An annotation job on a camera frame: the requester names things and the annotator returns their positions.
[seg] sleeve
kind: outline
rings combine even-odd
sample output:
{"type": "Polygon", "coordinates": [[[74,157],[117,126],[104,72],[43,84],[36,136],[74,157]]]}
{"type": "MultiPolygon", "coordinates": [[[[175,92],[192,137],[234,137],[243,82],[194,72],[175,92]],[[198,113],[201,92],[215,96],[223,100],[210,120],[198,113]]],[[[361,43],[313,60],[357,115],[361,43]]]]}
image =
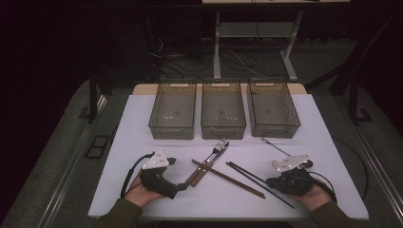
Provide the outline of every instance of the sleeve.
{"type": "Polygon", "coordinates": [[[349,218],[334,202],[328,202],[317,208],[312,219],[320,228],[365,228],[364,223],[349,218]]]}
{"type": "Polygon", "coordinates": [[[133,228],[143,209],[125,199],[118,199],[110,211],[98,218],[92,228],[133,228]]]}

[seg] transparent storage bin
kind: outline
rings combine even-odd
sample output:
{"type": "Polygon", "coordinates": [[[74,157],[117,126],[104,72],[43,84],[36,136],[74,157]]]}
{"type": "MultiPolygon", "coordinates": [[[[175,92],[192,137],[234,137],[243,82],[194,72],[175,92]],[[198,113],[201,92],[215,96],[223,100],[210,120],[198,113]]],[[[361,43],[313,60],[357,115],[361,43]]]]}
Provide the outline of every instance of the transparent storage bin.
{"type": "Polygon", "coordinates": [[[201,100],[201,137],[241,140],[246,127],[240,80],[204,79],[201,100]]]}
{"type": "Polygon", "coordinates": [[[161,79],[148,123],[155,140],[193,140],[196,79],[161,79]]]}
{"type": "Polygon", "coordinates": [[[300,122],[283,78],[249,78],[247,98],[252,136],[294,137],[300,122]]]}

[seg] hand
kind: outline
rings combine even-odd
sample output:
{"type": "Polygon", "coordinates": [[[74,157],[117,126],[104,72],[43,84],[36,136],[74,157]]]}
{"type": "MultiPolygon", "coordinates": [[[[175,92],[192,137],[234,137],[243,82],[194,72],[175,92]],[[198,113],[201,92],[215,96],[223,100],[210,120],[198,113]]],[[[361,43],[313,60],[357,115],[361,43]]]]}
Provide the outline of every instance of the hand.
{"type": "Polygon", "coordinates": [[[152,200],[163,198],[163,195],[153,191],[149,191],[142,185],[140,180],[140,171],[136,178],[131,182],[128,192],[125,194],[124,199],[133,202],[134,204],[145,207],[152,200]]]}
{"type": "Polygon", "coordinates": [[[292,195],[290,195],[290,197],[305,204],[310,212],[313,212],[321,205],[332,201],[329,194],[316,184],[313,184],[311,189],[302,197],[292,195]]]}

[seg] dark background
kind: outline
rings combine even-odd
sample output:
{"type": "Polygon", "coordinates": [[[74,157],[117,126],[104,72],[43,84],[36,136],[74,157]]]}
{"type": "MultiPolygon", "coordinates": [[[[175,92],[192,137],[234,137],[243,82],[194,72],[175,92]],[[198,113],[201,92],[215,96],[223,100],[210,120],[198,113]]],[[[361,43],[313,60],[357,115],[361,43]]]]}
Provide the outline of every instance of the dark background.
{"type": "MultiPolygon", "coordinates": [[[[308,10],[299,30],[299,40],[351,39],[365,43],[398,9],[398,2],[352,0],[347,8],[308,10]]],[[[240,13],[237,18],[262,19],[252,14],[240,13]]],[[[98,85],[106,94],[114,86],[134,86],[141,80],[152,82],[157,78],[158,63],[148,54],[149,34],[162,36],[171,47],[196,56],[200,51],[200,38],[214,34],[212,12],[153,14],[152,26],[145,21],[147,15],[130,10],[78,9],[68,0],[0,2],[4,106],[1,112],[0,222],[41,155],[71,96],[88,79],[91,70],[96,69],[98,85]],[[187,32],[195,28],[200,30],[187,32]]],[[[233,14],[227,15],[228,20],[236,20],[230,15],[233,14]]],[[[383,31],[357,76],[403,134],[403,37],[399,32],[403,29],[402,15],[398,13],[383,31]]],[[[284,13],[280,12],[278,19],[282,16],[284,13]]],[[[277,14],[273,13],[268,19],[276,18],[277,14]]]]}

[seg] chopsticks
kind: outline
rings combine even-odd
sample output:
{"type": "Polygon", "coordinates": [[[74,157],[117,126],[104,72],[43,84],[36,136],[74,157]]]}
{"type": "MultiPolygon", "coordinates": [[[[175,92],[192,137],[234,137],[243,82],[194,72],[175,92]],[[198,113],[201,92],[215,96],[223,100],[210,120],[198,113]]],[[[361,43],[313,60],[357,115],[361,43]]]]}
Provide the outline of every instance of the chopsticks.
{"type": "Polygon", "coordinates": [[[283,201],[285,204],[289,205],[290,207],[292,207],[293,209],[295,209],[296,207],[291,205],[288,201],[284,200],[283,198],[279,197],[278,195],[276,195],[274,192],[272,192],[270,189],[268,189],[267,187],[263,186],[262,184],[260,184],[258,181],[264,182],[266,183],[266,181],[264,181],[263,179],[257,177],[256,175],[252,174],[251,172],[241,168],[240,166],[236,165],[233,162],[227,162],[226,163],[228,166],[230,166],[231,168],[235,169],[235,171],[239,172],[240,174],[242,174],[245,178],[249,179],[250,181],[252,181],[253,183],[257,184],[258,186],[262,187],[264,190],[268,191],[269,193],[271,193],[273,196],[275,196],[277,199],[283,201]]]}
{"type": "Polygon", "coordinates": [[[202,167],[203,169],[208,170],[208,171],[210,171],[211,173],[213,173],[213,174],[215,174],[215,175],[217,175],[217,176],[219,176],[219,177],[221,177],[221,178],[223,178],[223,179],[225,179],[225,180],[227,180],[227,181],[230,181],[230,182],[234,183],[234,184],[237,185],[238,187],[241,187],[241,188],[245,189],[246,191],[249,191],[250,193],[255,194],[256,196],[258,196],[258,197],[260,197],[260,198],[266,199],[266,197],[264,196],[264,194],[261,193],[260,191],[254,189],[254,188],[251,188],[251,187],[249,187],[248,185],[243,184],[243,183],[241,183],[241,182],[239,182],[239,181],[237,181],[237,180],[234,180],[234,179],[232,179],[232,178],[230,178],[230,177],[228,177],[228,176],[222,174],[221,172],[219,172],[219,171],[217,171],[217,170],[215,170],[215,169],[213,169],[213,168],[211,168],[211,167],[209,167],[209,166],[207,166],[207,165],[204,165],[204,164],[202,164],[202,163],[200,163],[200,162],[197,162],[197,161],[195,161],[195,160],[192,160],[192,162],[195,163],[196,165],[198,165],[199,167],[202,167]]]}

